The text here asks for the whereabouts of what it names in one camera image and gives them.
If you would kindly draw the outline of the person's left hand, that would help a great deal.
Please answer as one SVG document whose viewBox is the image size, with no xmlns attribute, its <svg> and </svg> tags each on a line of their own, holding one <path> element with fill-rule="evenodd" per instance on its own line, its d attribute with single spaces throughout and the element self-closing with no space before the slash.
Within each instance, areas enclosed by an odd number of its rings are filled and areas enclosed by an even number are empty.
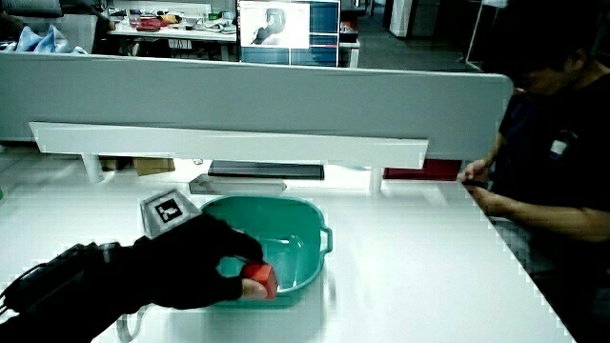
<svg viewBox="0 0 610 343">
<path fill-rule="evenodd" d="M 179 310 L 242 297 L 273 299 L 277 281 L 261 244 L 172 189 L 140 203 L 145 236 L 134 246 L 152 264 L 152 302 Z"/>
</svg>

